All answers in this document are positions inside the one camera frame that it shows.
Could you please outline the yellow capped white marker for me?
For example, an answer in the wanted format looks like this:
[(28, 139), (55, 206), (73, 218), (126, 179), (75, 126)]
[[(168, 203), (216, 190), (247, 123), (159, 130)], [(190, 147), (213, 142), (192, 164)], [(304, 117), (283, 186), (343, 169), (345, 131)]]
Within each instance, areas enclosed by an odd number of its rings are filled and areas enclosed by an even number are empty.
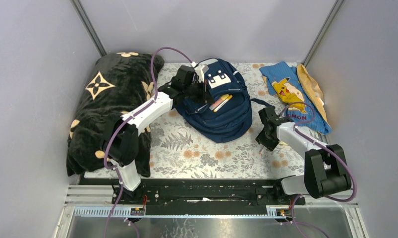
[(225, 99), (213, 109), (213, 112), (216, 113), (216, 112), (217, 112), (219, 109), (221, 109), (231, 98), (232, 98), (232, 95), (227, 95), (227, 96), (225, 97)]

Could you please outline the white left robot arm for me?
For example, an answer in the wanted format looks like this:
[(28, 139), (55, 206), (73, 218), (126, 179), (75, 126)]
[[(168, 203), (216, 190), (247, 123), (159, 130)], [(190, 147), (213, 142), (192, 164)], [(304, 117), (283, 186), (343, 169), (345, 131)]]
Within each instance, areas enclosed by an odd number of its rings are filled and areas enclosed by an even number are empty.
[(117, 171), (119, 183), (125, 190), (123, 197), (131, 204), (142, 199), (138, 187), (141, 177), (137, 171), (135, 158), (139, 152), (139, 135), (158, 117), (171, 111), (185, 99), (198, 102), (211, 102), (205, 74), (208, 65), (195, 67), (181, 66), (170, 82), (157, 89), (154, 97), (125, 116), (110, 119), (105, 127), (100, 148), (104, 158), (110, 158), (110, 169)]

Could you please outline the navy blue backpack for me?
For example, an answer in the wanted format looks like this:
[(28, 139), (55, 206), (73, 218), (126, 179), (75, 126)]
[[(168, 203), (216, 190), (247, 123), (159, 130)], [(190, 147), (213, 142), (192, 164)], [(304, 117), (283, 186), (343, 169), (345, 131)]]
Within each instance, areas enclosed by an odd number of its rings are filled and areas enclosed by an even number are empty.
[(250, 97), (243, 76), (230, 62), (210, 58), (200, 63), (208, 67), (204, 73), (206, 92), (214, 102), (195, 103), (185, 99), (176, 110), (187, 123), (213, 142), (236, 140), (252, 125), (252, 102), (266, 107), (269, 103)]

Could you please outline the pink highlighter pen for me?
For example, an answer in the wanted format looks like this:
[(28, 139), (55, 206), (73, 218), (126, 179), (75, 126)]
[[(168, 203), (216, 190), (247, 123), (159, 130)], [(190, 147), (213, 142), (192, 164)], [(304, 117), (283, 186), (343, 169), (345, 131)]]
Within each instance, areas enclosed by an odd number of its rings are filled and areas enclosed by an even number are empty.
[(210, 110), (213, 110), (218, 104), (220, 104), (228, 94), (224, 94), (220, 96), (213, 104), (209, 106)]

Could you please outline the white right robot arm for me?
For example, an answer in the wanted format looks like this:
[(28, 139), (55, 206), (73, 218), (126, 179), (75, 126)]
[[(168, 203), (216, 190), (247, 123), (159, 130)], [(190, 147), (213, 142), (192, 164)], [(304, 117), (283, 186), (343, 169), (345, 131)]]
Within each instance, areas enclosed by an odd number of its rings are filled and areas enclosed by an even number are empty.
[(282, 178), (280, 186), (273, 190), (277, 203), (286, 204), (295, 194), (331, 197), (353, 187), (342, 147), (304, 134), (290, 118), (277, 115), (273, 106), (261, 109), (258, 114), (263, 124), (256, 137), (258, 144), (273, 151), (284, 142), (304, 159), (304, 174)]

